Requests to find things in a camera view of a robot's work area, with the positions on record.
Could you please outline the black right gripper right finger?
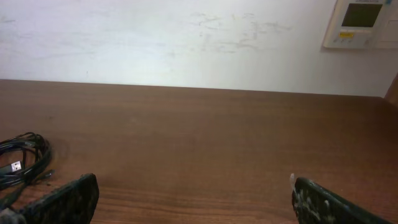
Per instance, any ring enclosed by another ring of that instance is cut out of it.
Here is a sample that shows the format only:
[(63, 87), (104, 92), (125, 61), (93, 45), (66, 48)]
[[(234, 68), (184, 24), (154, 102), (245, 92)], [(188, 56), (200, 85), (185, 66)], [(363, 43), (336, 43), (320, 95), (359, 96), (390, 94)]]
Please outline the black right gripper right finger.
[(300, 224), (391, 224), (310, 179), (295, 179), (292, 206)]

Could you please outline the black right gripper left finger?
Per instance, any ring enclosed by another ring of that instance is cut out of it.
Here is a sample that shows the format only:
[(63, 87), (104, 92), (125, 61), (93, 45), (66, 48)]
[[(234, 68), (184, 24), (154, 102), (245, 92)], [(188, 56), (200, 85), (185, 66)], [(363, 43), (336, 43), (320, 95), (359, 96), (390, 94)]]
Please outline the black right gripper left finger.
[(99, 199), (96, 176), (84, 174), (19, 210), (27, 223), (89, 224)]

